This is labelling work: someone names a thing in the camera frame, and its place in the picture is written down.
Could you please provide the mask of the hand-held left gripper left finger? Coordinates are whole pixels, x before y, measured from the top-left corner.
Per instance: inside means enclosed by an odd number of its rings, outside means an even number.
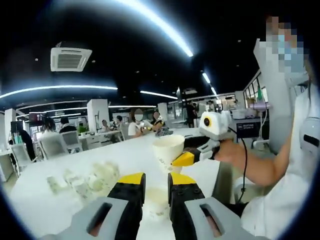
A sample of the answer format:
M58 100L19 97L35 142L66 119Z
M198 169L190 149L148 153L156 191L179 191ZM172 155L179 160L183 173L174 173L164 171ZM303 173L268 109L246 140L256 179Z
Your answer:
M125 175L108 196L98 197L72 216L71 224L42 240L135 240L143 217L146 174Z

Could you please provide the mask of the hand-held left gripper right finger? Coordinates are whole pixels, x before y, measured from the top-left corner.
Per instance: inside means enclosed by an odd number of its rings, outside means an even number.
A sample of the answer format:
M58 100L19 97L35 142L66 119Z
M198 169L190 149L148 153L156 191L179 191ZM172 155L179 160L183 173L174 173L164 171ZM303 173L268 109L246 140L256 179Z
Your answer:
M169 217L177 240L265 240L242 228L240 217L214 197L205 197L196 181L168 174Z

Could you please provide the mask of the person's right hand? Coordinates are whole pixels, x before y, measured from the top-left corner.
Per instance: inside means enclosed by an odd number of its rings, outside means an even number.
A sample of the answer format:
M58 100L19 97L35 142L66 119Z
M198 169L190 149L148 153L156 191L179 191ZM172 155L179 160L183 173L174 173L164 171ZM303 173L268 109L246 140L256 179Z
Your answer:
M219 150L214 155L214 160L229 163L234 166L243 165L246 161L246 149L242 143L234 143L232 140L220 142Z

